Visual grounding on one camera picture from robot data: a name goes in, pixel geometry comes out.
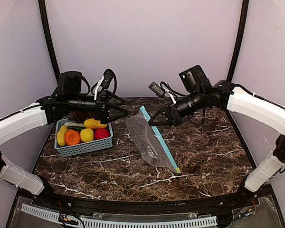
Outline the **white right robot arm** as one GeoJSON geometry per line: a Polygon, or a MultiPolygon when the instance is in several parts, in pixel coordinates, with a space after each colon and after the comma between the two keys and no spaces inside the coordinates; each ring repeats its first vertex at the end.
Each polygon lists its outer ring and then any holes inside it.
{"type": "Polygon", "coordinates": [[[199,65],[181,72],[179,76],[189,94],[176,101],[167,102],[148,121],[150,126],[177,126],[182,123],[184,117],[208,107],[239,113],[269,126],[280,134],[275,149],[246,177],[244,191],[256,192],[285,167],[285,106],[226,80],[212,85],[199,65]]]}

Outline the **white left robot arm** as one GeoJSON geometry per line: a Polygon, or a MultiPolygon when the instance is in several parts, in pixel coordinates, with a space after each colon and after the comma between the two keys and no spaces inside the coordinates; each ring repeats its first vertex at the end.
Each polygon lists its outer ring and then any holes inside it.
{"type": "MultiPolygon", "coordinates": [[[[96,120],[107,124],[126,117],[128,111],[111,99],[118,99],[115,91],[108,91],[116,75],[111,69],[105,70],[94,89],[81,92],[86,79],[78,71],[67,71],[58,76],[58,86],[50,96],[38,99],[28,107],[0,119],[0,146],[32,129],[52,124],[70,112],[93,113],[96,120]]],[[[46,180],[34,175],[9,161],[0,151],[0,179],[39,196],[50,193],[52,187],[46,180]]]]}

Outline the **clear zip top bag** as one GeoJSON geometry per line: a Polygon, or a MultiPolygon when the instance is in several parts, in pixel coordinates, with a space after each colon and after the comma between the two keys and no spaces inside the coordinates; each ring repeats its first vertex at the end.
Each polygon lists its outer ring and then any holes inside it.
{"type": "Polygon", "coordinates": [[[126,127],[131,139],[141,153],[141,157],[151,166],[168,168],[170,171],[180,174],[166,142],[156,126],[150,126],[151,119],[144,106],[141,106],[138,113],[126,119],[126,127]]]}

